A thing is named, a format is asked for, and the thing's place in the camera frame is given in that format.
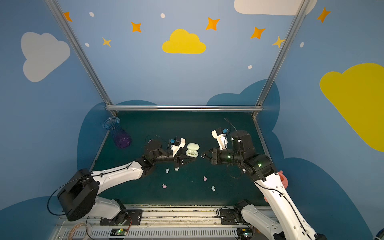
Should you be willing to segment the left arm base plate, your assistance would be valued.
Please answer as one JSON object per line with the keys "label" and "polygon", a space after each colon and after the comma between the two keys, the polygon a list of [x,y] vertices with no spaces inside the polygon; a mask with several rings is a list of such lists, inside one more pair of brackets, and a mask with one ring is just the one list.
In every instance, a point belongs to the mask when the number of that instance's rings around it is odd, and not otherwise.
{"label": "left arm base plate", "polygon": [[101,218],[100,226],[139,226],[142,215],[140,209],[124,210],[111,220]]}

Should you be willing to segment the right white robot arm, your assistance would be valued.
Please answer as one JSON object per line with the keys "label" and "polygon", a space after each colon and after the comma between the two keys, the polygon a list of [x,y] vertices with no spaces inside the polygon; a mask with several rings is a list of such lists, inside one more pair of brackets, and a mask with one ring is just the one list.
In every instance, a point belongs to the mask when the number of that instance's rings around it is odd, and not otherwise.
{"label": "right white robot arm", "polygon": [[268,156],[257,153],[248,132],[230,133],[218,128],[212,131],[212,136],[219,147],[203,153],[202,158],[209,159],[212,165],[238,165],[262,192],[277,217],[277,221],[272,220],[244,200],[234,206],[239,222],[252,225],[269,240],[326,239],[301,215],[286,191],[275,164]]}

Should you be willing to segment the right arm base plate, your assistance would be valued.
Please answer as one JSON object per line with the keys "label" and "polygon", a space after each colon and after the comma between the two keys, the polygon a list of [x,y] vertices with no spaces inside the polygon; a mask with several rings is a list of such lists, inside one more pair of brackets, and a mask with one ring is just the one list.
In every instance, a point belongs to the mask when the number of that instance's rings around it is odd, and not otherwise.
{"label": "right arm base plate", "polygon": [[218,209],[216,213],[222,225],[243,225],[245,223],[241,212],[237,209],[223,207]]}

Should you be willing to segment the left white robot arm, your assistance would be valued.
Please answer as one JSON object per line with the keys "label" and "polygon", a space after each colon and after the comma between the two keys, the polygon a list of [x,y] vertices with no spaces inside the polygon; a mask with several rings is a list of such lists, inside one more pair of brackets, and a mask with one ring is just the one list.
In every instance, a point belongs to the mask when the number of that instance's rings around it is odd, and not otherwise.
{"label": "left white robot arm", "polygon": [[100,217],[108,225],[124,225],[129,219],[124,204],[120,200],[102,198],[100,193],[151,174],[157,162],[175,162],[181,167],[186,160],[194,160],[199,155],[200,146],[187,144],[184,138],[172,139],[170,144],[165,150],[160,141],[150,140],[144,154],[126,165],[94,172],[77,171],[58,193],[67,220],[74,222],[84,217]]}

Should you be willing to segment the mint green earbud case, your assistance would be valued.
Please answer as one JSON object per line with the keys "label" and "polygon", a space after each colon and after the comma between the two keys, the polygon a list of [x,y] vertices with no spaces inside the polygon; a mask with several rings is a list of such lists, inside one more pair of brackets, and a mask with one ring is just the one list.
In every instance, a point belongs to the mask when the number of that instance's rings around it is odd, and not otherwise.
{"label": "mint green earbud case", "polygon": [[189,143],[187,145],[186,155],[191,158],[197,158],[199,156],[198,150],[200,146],[195,143]]}

